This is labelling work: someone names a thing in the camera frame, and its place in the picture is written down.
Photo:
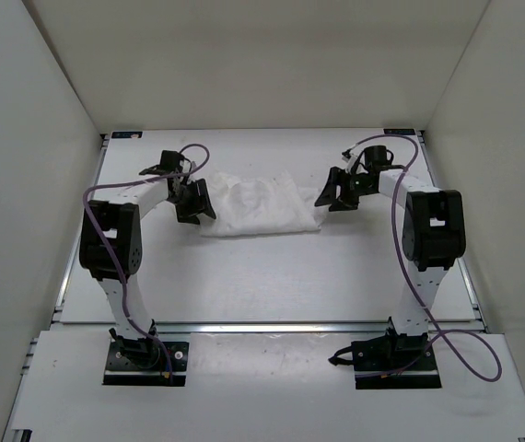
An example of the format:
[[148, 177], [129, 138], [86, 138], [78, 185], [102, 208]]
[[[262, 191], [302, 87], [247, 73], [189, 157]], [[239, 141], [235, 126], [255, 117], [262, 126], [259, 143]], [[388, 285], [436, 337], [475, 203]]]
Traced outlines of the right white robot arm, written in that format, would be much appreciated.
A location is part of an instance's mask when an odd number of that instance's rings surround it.
[[385, 335], [368, 342], [364, 352], [379, 355], [391, 368], [402, 368], [424, 351], [440, 284], [465, 252], [461, 194], [409, 174], [384, 145], [370, 145], [359, 154], [349, 148], [343, 158], [346, 167], [330, 169], [317, 207], [352, 211], [361, 197], [380, 194], [391, 199], [391, 216], [403, 209], [402, 231], [397, 231], [396, 220], [391, 225], [405, 288]]

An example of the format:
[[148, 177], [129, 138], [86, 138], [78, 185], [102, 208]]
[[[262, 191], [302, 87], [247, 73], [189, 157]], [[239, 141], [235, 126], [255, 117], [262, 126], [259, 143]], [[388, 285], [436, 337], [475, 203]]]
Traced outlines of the white skirt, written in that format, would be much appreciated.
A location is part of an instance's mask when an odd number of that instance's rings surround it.
[[234, 238], [317, 232], [328, 209], [317, 207], [317, 188], [296, 184], [286, 171], [272, 178], [215, 172], [206, 178], [216, 218], [200, 217], [200, 235]]

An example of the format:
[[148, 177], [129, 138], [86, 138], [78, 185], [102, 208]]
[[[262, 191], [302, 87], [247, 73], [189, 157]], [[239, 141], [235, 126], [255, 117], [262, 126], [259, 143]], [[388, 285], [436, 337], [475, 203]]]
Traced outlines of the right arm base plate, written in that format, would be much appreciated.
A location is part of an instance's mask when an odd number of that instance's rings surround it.
[[385, 336], [353, 341], [357, 390], [436, 390], [442, 388], [433, 350], [394, 350]]

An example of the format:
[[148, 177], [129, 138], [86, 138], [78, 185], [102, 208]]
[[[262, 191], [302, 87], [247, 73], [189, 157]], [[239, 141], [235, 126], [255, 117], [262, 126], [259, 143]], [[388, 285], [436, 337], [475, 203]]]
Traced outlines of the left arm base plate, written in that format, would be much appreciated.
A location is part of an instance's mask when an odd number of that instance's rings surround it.
[[189, 361], [189, 342], [164, 342], [169, 351], [172, 374], [165, 357], [153, 362], [133, 362], [111, 342], [102, 384], [105, 386], [184, 387]]

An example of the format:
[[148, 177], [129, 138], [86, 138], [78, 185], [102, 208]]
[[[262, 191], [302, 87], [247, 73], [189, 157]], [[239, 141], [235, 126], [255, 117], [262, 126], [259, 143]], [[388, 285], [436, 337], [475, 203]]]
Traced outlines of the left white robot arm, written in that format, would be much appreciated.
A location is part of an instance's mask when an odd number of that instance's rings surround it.
[[167, 203], [180, 224], [198, 226], [202, 215], [215, 220], [206, 181], [193, 176], [209, 159], [210, 151], [202, 144], [164, 150], [159, 162], [141, 170], [136, 180], [98, 184], [83, 193], [78, 259], [109, 300], [116, 322], [111, 338], [122, 355], [141, 368], [172, 366], [137, 280], [143, 260], [142, 219]]

